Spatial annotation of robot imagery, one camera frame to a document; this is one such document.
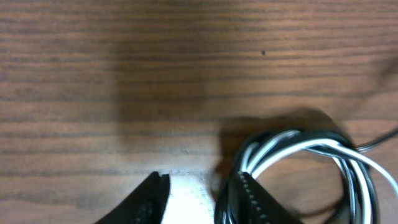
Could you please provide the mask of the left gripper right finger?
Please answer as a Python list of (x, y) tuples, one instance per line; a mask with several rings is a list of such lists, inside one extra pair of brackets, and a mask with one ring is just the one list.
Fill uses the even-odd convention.
[(247, 172), (229, 179), (228, 216), (235, 224), (302, 224)]

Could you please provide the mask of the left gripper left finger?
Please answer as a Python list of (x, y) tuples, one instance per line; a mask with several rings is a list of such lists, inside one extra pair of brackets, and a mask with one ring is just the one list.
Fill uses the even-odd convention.
[(170, 176), (152, 172), (95, 224), (161, 224), (169, 194)]

